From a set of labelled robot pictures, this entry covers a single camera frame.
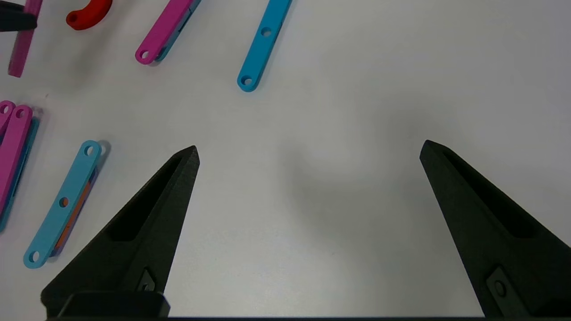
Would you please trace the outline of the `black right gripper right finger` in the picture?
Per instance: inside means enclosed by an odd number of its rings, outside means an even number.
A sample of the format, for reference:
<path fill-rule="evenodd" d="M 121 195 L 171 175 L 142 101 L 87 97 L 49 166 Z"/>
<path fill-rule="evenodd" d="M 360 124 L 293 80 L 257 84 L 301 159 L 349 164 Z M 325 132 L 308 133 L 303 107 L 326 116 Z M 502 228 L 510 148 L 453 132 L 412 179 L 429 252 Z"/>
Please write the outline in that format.
<path fill-rule="evenodd" d="M 484 315 L 569 319 L 569 246 L 450 148 L 419 159 Z"/>

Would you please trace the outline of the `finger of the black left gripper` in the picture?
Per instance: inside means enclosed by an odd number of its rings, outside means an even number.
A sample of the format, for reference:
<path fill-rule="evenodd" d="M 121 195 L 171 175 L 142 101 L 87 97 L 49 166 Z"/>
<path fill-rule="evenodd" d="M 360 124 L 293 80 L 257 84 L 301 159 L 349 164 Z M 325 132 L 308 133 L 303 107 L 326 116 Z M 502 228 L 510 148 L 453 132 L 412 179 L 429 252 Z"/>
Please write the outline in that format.
<path fill-rule="evenodd" d="M 21 4 L 0 4 L 0 32 L 27 31 L 37 28 L 37 17 L 25 12 Z"/>

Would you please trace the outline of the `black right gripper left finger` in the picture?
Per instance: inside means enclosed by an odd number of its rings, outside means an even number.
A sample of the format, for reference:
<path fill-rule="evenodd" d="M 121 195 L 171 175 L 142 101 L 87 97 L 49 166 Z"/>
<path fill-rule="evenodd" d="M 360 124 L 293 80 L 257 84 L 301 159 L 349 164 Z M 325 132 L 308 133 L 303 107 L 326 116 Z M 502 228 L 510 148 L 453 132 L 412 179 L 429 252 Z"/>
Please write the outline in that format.
<path fill-rule="evenodd" d="M 159 319 L 200 166 L 175 153 L 41 292 L 49 319 Z"/>

